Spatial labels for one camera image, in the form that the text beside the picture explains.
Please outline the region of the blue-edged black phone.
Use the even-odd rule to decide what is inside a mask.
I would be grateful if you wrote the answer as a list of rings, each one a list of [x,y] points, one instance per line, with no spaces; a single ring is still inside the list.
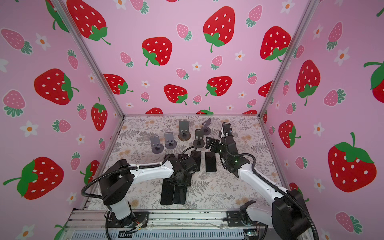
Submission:
[[[201,151],[193,151],[191,152],[191,157],[194,159],[197,165],[196,171],[199,172],[201,169],[201,157],[202,157],[202,152]]]

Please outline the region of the silver-edged black phone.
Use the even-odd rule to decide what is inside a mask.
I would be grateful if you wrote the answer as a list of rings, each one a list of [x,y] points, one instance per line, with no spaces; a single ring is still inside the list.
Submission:
[[[213,152],[205,153],[206,172],[214,173],[217,171],[216,154]]]

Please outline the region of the tall black phone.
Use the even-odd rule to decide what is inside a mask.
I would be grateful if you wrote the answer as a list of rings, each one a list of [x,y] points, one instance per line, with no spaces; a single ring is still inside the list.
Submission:
[[[175,185],[173,204],[184,205],[187,198],[187,186]]]

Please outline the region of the pink-edged black phone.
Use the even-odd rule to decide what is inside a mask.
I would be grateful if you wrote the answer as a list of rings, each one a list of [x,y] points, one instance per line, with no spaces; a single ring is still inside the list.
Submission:
[[[185,160],[189,157],[188,154],[178,154],[178,160]]]

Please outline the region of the large black phone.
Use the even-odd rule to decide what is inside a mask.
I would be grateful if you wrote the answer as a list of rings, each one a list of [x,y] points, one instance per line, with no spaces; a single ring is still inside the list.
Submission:
[[[174,154],[168,154],[168,155],[165,155],[164,157],[164,160],[169,160],[171,158],[175,158],[176,156]]]

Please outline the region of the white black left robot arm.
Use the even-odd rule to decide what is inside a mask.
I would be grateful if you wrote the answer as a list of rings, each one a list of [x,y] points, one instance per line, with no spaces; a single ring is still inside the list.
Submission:
[[[178,159],[166,157],[162,162],[149,165],[130,165],[125,159],[110,167],[99,180],[102,200],[118,221],[131,219],[134,214],[126,194],[131,186],[155,179],[168,179],[174,185],[186,186],[186,180],[197,170],[192,157]]]

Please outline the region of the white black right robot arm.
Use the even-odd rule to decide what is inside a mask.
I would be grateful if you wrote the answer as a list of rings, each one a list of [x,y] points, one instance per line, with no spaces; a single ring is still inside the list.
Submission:
[[[311,218],[303,195],[297,190],[288,190],[278,186],[256,170],[256,158],[249,153],[240,154],[233,136],[222,133],[221,139],[206,139],[206,149],[219,154],[224,167],[242,181],[253,187],[272,207],[269,215],[262,219],[261,209],[255,212],[246,210],[253,222],[273,226],[283,240],[295,240],[311,229],[313,239],[319,239],[319,233]]]

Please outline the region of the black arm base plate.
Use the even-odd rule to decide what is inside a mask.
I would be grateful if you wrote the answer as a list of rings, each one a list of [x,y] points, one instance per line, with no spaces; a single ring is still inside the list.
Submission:
[[[271,216],[268,212],[255,208],[227,211],[223,222],[227,222],[229,227],[264,227],[272,224]]]

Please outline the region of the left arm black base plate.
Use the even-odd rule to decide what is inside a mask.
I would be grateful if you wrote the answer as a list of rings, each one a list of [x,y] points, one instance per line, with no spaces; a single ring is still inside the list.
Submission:
[[[110,216],[107,220],[107,227],[133,229],[139,225],[139,228],[146,228],[149,215],[150,212],[134,211],[128,217],[118,220],[115,213],[110,212]]]

